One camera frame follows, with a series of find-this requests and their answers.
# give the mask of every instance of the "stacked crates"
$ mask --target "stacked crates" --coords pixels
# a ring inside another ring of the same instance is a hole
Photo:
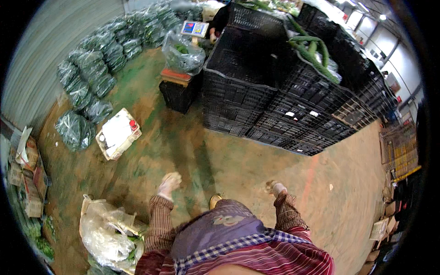
[[[314,7],[304,4],[301,14],[298,22],[328,45],[342,83],[286,43],[288,24],[233,4],[203,68],[207,128],[313,156],[395,110],[381,73],[348,35]]]

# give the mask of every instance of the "dirty floor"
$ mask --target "dirty floor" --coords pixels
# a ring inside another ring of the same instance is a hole
[[[297,196],[313,242],[335,259],[336,274],[359,271],[373,245],[368,240],[371,226],[382,209],[385,174],[378,123],[314,157],[294,154],[204,129],[200,104],[185,116],[170,111],[158,89],[163,67],[159,49],[143,52],[118,73],[117,86],[106,97],[113,114],[127,108],[143,133],[118,161],[106,161],[96,142],[85,151],[68,151],[53,127],[68,105],[56,104],[49,114],[38,143],[53,182],[46,212],[53,216],[57,238],[56,243],[51,240],[56,274],[84,274],[88,269],[78,233],[83,194],[106,198],[148,223],[149,199],[172,171],[183,178],[182,188],[173,193],[175,226],[207,210],[210,196],[220,193],[241,201],[273,227],[274,198],[264,185],[280,180]]]

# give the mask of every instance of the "bottle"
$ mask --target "bottle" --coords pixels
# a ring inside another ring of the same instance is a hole
[[[132,128],[132,131],[136,131],[138,128],[138,125],[136,124],[136,121],[130,120],[130,127]]]

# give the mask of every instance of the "ceiling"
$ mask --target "ceiling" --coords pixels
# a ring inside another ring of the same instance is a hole
[[[385,29],[391,32],[399,40],[409,45],[406,32],[399,24],[396,16],[393,14],[391,8],[389,7],[389,4],[387,3],[387,0],[357,0],[357,1],[352,0],[352,2],[355,3],[356,6],[352,7],[347,2],[345,2],[344,5],[348,8],[359,10],[360,12],[364,13],[367,17],[379,21]],[[369,9],[369,12],[366,12],[359,5],[359,2],[361,2],[367,9]],[[379,19],[380,15],[385,15],[386,20],[380,20]]]

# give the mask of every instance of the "glove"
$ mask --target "glove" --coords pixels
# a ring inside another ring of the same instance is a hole
[[[216,37],[216,34],[215,34],[215,33],[212,33],[212,34],[209,36],[209,41],[211,42],[211,44],[215,44],[215,42],[217,41],[217,37]]]
[[[182,176],[178,172],[172,172],[166,174],[162,178],[162,183],[158,188],[158,196],[162,197],[170,202],[174,202],[171,198],[171,192],[180,187],[182,182]]]
[[[266,190],[273,194],[275,198],[278,198],[278,195],[281,193],[281,191],[286,190],[287,192],[287,188],[281,182],[276,180],[267,182]]]

